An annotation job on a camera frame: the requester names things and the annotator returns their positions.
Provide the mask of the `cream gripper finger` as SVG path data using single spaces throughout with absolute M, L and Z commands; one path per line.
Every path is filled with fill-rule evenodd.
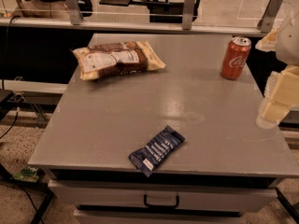
M 299 66 L 288 65 L 281 72 L 272 72 L 263 95 L 259 118 L 279 124 L 299 104 Z
M 274 28 L 269 34 L 257 42 L 255 48 L 264 52 L 275 51 L 277 46 L 277 36 L 278 28 Z

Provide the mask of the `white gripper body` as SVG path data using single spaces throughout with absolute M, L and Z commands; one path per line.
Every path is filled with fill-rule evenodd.
M 280 24 L 276 46 L 277 59 L 299 65 L 299 10 L 293 9 Z

